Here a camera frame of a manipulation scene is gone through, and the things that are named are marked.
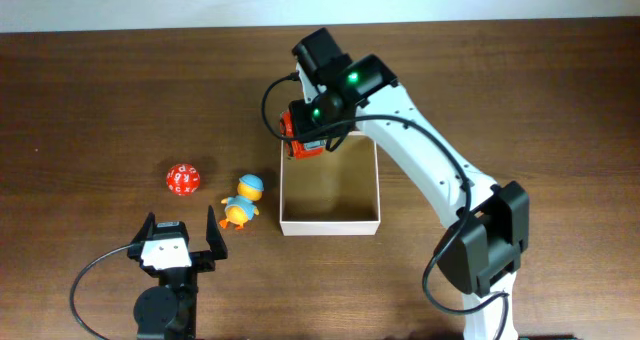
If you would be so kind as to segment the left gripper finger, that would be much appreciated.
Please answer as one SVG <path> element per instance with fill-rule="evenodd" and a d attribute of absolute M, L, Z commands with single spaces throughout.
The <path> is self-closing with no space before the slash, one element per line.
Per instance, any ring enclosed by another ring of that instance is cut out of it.
<path fill-rule="evenodd" d="M 143 225 L 132 239 L 132 244 L 138 244 L 145 242 L 150 236 L 153 235 L 153 229 L 155 226 L 155 214 L 149 212 Z"/>
<path fill-rule="evenodd" d="M 211 205 L 208 206 L 207 211 L 206 241 L 214 260 L 224 260 L 228 258 L 228 249 L 220 233 L 214 209 Z"/>

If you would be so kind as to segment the red toy truck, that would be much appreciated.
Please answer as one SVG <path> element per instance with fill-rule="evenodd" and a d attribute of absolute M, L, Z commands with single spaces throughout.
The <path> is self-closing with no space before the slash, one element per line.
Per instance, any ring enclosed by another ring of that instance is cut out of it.
<path fill-rule="evenodd" d="M 279 128 L 282 136 L 294 136 L 292 116 L 289 110 L 284 111 L 281 114 Z M 295 159 L 304 159 L 320 155 L 324 151 L 325 147 L 325 140 L 316 140 L 309 142 L 288 141 L 285 143 L 287 156 Z"/>

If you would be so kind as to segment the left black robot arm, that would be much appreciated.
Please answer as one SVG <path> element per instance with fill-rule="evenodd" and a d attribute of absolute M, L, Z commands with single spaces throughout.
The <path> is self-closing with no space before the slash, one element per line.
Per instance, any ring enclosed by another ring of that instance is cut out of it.
<path fill-rule="evenodd" d="M 138 339 L 187 340 L 196 337 L 198 275 L 213 272 L 228 258 L 214 210 L 207 209 L 207 250 L 191 251 L 186 224 L 158 223 L 150 213 L 127 250 L 129 259 L 158 280 L 137 298 L 133 317 Z"/>

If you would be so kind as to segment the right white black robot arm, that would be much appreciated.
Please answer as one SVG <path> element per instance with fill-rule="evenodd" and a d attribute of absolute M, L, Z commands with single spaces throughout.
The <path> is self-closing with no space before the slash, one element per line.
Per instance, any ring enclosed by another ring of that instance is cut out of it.
<path fill-rule="evenodd" d="M 294 101 L 293 137 L 335 139 L 358 130 L 380 146 L 422 192 L 446 232 L 422 275 L 439 269 L 462 295 L 467 339 L 516 339 L 512 293 L 529 245 L 530 199 L 467 161 L 420 113 L 394 72 L 375 55 L 358 61 L 321 28 L 292 49 L 304 97 Z"/>

